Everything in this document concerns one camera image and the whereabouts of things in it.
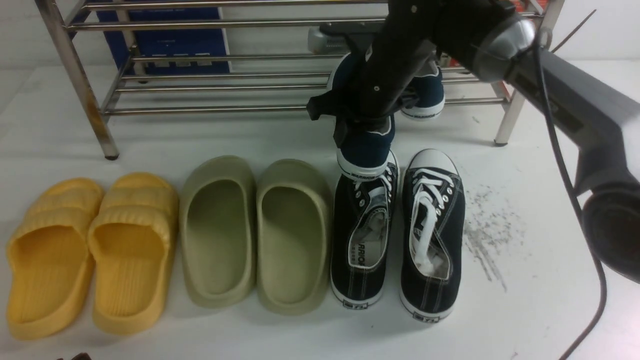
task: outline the shoe rack leg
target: shoe rack leg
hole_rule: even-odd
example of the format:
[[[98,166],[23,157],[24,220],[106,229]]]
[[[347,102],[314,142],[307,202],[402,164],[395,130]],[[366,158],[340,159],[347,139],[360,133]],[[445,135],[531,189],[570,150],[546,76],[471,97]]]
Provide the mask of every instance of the shoe rack leg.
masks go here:
[[[527,9],[528,11],[538,12],[542,9],[536,0],[528,0],[527,3],[529,5]],[[560,10],[562,10],[563,5],[564,0],[550,0],[547,4],[547,10],[545,11],[545,18],[542,20],[540,27],[553,30],[558,21],[558,17],[560,16]],[[493,140],[496,146],[505,146],[509,142],[509,137],[511,137],[511,132],[513,131],[516,121],[520,116],[520,112],[524,106],[524,101],[524,96],[514,90],[511,102],[508,105],[509,108],[505,110],[504,118],[502,118],[502,123],[500,123],[498,133],[495,135],[495,139]]]
[[[493,140],[496,146],[505,146],[509,143],[509,137],[511,137],[511,132],[516,126],[524,101],[524,95],[514,90],[511,102],[508,105],[509,108],[505,111],[498,133]]]
[[[118,158],[118,149],[116,148],[109,128],[105,123],[100,108],[95,98],[95,94],[91,89],[89,80],[82,67],[82,63],[78,58],[76,49],[64,28],[64,20],[58,9],[55,0],[35,0],[42,20],[49,30],[53,44],[58,51],[60,60],[67,70],[69,79],[76,91],[80,103],[86,113],[95,137],[102,147],[102,152],[107,160],[116,160]]]

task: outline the sneaker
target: sneaker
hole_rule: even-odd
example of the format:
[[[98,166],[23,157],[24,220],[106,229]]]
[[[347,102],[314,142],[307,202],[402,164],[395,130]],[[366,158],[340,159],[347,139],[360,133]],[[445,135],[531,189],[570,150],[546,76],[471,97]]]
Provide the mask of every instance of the sneaker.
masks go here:
[[[344,85],[358,59],[345,55],[331,73],[327,90]],[[350,133],[337,150],[338,165],[342,174],[355,181],[372,181],[385,172],[391,141],[396,133],[395,119],[390,116],[377,131]]]
[[[403,180],[404,258],[400,298],[413,318],[437,323],[460,287],[465,191],[444,153],[418,152]]]
[[[388,153],[384,174],[366,183],[341,176],[333,210],[331,287],[342,305],[366,309],[382,295],[387,245],[399,186]]]
[[[408,88],[413,88],[420,98],[412,108],[402,108],[403,114],[415,120],[437,118],[444,109],[444,87],[442,71],[435,60],[428,60],[411,80]]]

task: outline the dirt stain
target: dirt stain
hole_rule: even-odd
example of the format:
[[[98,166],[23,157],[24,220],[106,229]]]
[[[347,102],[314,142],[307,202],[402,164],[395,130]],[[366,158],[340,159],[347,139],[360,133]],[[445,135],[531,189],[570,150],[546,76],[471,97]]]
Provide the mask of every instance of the dirt stain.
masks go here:
[[[507,284],[494,257],[508,253],[510,245],[522,246],[522,241],[516,241],[524,237],[520,216],[493,188],[481,185],[476,193],[467,194],[466,218],[463,234],[467,250],[480,264],[487,280],[499,282],[507,292]]]

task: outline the shoe rack bar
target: shoe rack bar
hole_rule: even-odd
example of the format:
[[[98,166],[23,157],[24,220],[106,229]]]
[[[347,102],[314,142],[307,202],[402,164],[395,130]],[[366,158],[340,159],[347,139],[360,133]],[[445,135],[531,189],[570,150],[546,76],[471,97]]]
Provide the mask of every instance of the shoe rack bar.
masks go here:
[[[448,99],[446,105],[500,105],[506,99],[496,97],[481,97],[476,99]],[[105,111],[106,115],[160,115],[185,113],[246,113],[271,111],[306,111],[306,104],[299,105],[265,105],[265,106],[191,106],[183,108],[132,108],[112,109]]]
[[[131,22],[128,18],[129,10],[161,10],[172,8],[206,8],[206,7],[230,7],[230,6],[294,6],[294,5],[342,5],[342,4],[373,4],[386,3],[387,0],[191,0],[191,1],[136,1],[114,0],[103,3],[87,3],[79,0],[73,7],[66,20],[58,9],[56,0],[35,0],[40,15],[47,26],[47,30],[65,66],[67,74],[76,94],[83,106],[89,123],[93,128],[105,157],[109,160],[117,159],[119,153],[108,128],[108,120],[111,116],[126,115],[162,115],[162,114],[197,114],[197,113],[239,113],[239,112],[272,112],[272,111],[305,111],[306,104],[282,104],[282,105],[247,105],[247,106],[190,106],[190,107],[165,107],[165,108],[117,108],[118,100],[122,95],[135,95],[142,93],[185,93],[185,92],[241,92],[241,91],[282,91],[282,90],[324,90],[329,72],[232,72],[230,74],[193,74],[193,75],[150,75],[144,72],[144,63],[155,61],[271,61],[271,60],[299,60],[309,61],[318,59],[338,59],[342,54],[248,54],[227,56],[141,56],[133,36],[133,31],[159,30],[159,29],[212,29],[212,28],[268,28],[268,27],[295,27],[318,26],[325,22],[383,22],[384,17],[335,17],[325,19],[241,19],[241,20],[202,20],[202,21],[148,21]],[[551,1],[563,3],[563,0]],[[547,13],[554,8],[549,5]],[[535,6],[527,8],[529,12],[523,13],[532,20],[545,17],[546,14],[536,11]],[[117,22],[86,22],[89,14],[94,11],[116,11]],[[93,94],[93,90],[84,72],[82,63],[78,58],[73,45],[73,38],[80,31],[121,31],[125,42],[129,47],[129,58],[125,65],[118,71],[111,88],[102,106]],[[134,74],[126,74],[133,69]],[[460,73],[465,71],[463,67],[445,67],[442,72]],[[153,81],[216,81],[216,80],[247,80],[247,79],[316,79],[310,83],[291,84],[259,84],[259,85],[215,85],[205,83],[202,85],[144,85]],[[473,76],[461,78],[445,78],[444,85],[460,85],[479,83]],[[511,133],[515,119],[517,119],[522,105],[519,105],[517,94],[511,95],[504,83],[493,84],[496,97],[475,99],[448,99],[446,105],[501,105],[505,109],[505,117],[500,126],[498,139],[502,140]]]

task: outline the beige slide sandal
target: beige slide sandal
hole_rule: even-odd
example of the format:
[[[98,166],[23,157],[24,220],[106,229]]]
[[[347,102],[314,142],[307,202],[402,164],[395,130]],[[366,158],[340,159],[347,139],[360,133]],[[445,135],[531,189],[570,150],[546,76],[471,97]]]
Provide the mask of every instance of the beige slide sandal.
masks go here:
[[[180,195],[184,282],[204,307],[242,301],[255,285],[255,180],[249,165],[221,156],[200,165]]]
[[[299,160],[273,163],[258,183],[258,295],[267,309],[301,315],[317,308],[328,284],[332,193]]]

